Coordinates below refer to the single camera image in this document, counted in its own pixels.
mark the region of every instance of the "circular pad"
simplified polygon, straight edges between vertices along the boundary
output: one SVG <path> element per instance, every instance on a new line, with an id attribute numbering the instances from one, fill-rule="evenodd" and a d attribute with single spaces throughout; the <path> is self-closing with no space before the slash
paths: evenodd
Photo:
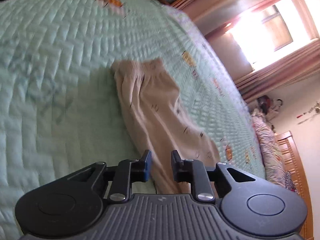
<path id="1" fill-rule="evenodd" d="M 50 194 L 38 203 L 38 208 L 48 215 L 62 215 L 74 208 L 76 200 L 65 194 Z"/>
<path id="2" fill-rule="evenodd" d="M 280 198 L 267 194 L 255 195 L 249 198 L 247 205 L 251 211 L 263 216 L 280 214 L 285 207 Z"/>
<path id="3" fill-rule="evenodd" d="M 42 238 L 76 235 L 101 216 L 101 198 L 85 182 L 53 182 L 25 194 L 15 209 L 23 232 Z"/>

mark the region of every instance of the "wooden cabinet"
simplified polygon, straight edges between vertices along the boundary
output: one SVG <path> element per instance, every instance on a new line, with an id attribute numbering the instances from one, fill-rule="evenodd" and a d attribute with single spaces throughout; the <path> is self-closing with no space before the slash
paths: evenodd
<path id="1" fill-rule="evenodd" d="M 304 199 L 308 207 L 307 220 L 304 223 L 300 234 L 306 240 L 314 240 L 313 237 L 313 218 L 311 198 L 309 193 L 308 182 L 303 165 L 299 156 L 299 152 L 294 143 L 291 132 L 286 132 L 276 136 L 279 143 L 286 171 L 290 171 L 292 181 L 295 183 L 299 195 Z"/>

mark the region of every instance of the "bed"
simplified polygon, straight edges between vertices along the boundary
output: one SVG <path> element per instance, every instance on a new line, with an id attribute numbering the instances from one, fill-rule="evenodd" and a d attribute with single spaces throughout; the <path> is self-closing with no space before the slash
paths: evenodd
<path id="1" fill-rule="evenodd" d="M 24 193 L 96 161 L 138 158 L 110 66 L 158 57 L 221 161 L 265 178 L 246 104 L 185 14 L 152 0 L 6 0 L 0 3 L 0 239 L 20 236 L 14 206 Z M 155 189 L 149 181 L 134 183 L 133 191 Z"/>
<path id="2" fill-rule="evenodd" d="M 300 235 L 306 240 L 314 240 L 312 206 L 307 177 L 293 136 L 289 131 L 277 135 L 276 139 L 281 149 L 285 170 L 291 173 L 292 181 L 297 187 L 298 194 L 303 198 L 308 208 L 307 219 L 300 231 Z"/>

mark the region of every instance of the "mint green quilt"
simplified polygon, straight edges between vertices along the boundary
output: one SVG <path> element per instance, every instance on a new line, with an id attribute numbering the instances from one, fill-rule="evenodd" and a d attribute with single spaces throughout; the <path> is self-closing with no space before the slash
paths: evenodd
<path id="1" fill-rule="evenodd" d="M 221 160 L 264 178 L 245 104 L 185 14 L 150 0 L 8 0 L 0 3 L 0 239 L 19 237 L 14 206 L 24 193 L 96 161 L 138 158 L 109 68 L 157 57 Z"/>

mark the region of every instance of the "beige curtain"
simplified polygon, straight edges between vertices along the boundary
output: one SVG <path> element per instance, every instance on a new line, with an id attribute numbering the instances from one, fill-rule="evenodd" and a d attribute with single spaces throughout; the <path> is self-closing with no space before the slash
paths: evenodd
<path id="1" fill-rule="evenodd" d="M 320 71 L 320 40 L 313 39 L 301 49 L 277 62 L 235 81 L 249 103 L 284 84 L 294 83 Z"/>
<path id="2" fill-rule="evenodd" d="M 265 0 L 195 0 L 183 8 L 203 35 Z"/>

